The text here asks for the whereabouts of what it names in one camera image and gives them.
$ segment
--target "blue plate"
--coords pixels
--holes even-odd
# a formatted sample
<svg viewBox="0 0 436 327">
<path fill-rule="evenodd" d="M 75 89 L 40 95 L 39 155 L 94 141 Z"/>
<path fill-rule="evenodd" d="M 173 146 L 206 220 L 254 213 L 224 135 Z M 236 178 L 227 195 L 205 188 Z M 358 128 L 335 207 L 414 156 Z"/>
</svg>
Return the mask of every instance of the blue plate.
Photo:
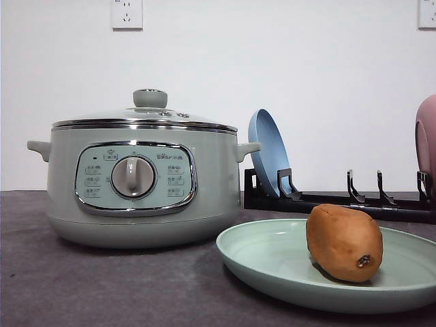
<svg viewBox="0 0 436 327">
<path fill-rule="evenodd" d="M 265 109 L 256 111 L 251 117 L 248 139 L 250 142 L 262 143 L 262 150 L 251 154 L 251 160 L 262 184 L 262 189 L 269 196 L 279 198 L 277 170 L 286 169 L 290 166 L 279 129 L 275 125 L 274 119 Z M 282 180 L 282 186 L 286 193 L 292 192 L 287 178 Z"/>
</svg>

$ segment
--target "dish rack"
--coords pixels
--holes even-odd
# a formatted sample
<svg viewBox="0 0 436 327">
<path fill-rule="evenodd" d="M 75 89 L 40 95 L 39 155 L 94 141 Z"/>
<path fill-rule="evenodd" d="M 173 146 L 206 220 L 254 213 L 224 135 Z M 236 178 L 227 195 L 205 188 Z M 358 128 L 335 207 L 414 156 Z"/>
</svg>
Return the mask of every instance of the dish rack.
<svg viewBox="0 0 436 327">
<path fill-rule="evenodd" d="M 283 178 L 287 178 L 292 192 L 286 193 L 282 187 Z M 347 208 L 361 210 L 374 219 L 388 221 L 410 221 L 415 223 L 436 224 L 436 203 L 430 197 L 431 176 L 425 172 L 416 174 L 419 198 L 396 199 L 383 190 L 382 172 L 377 171 L 378 194 L 370 197 L 359 193 L 353 185 L 353 170 L 347 172 L 348 194 L 332 195 L 332 192 L 302 192 L 292 183 L 292 169 L 277 171 L 277 183 L 280 197 L 273 198 L 262 191 L 262 185 L 255 170 L 245 170 L 244 208 L 289 213 L 310 213 L 314 206 L 323 203 L 338 204 Z"/>
</svg>

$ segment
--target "electric cooker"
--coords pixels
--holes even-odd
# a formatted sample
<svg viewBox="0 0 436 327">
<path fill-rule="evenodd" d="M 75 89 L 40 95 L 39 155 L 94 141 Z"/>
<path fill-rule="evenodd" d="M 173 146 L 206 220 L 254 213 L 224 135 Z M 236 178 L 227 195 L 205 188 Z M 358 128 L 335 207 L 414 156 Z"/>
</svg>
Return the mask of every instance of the electric cooker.
<svg viewBox="0 0 436 327">
<path fill-rule="evenodd" d="M 238 163 L 260 143 L 237 128 L 166 108 L 155 89 L 134 108 L 53 124 L 29 141 L 48 162 L 48 220 L 63 238 L 109 248 L 202 240 L 240 213 Z"/>
</svg>

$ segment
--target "pot lid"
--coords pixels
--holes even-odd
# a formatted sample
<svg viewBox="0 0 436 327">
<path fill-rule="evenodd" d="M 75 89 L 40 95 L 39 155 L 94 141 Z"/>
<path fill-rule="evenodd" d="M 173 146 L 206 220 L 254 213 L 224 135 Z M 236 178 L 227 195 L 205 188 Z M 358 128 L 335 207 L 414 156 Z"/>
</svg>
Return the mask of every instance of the pot lid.
<svg viewBox="0 0 436 327">
<path fill-rule="evenodd" d="M 54 129 L 79 128 L 116 128 L 116 127 L 190 127 L 216 129 L 236 133 L 236 127 L 222 125 L 200 116 L 187 114 L 166 108 L 168 95 L 156 89 L 134 91 L 134 108 L 90 114 L 69 121 L 58 121 Z"/>
</svg>

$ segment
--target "control dial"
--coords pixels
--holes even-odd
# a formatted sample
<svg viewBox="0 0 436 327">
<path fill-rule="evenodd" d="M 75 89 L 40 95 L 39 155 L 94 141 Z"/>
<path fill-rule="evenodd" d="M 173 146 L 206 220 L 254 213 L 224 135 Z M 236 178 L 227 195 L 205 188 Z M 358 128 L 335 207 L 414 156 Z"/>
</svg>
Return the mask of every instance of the control dial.
<svg viewBox="0 0 436 327">
<path fill-rule="evenodd" d="M 128 198 L 139 198 L 153 186 L 155 172 L 151 164 L 141 157 L 120 160 L 112 171 L 112 185 Z"/>
</svg>

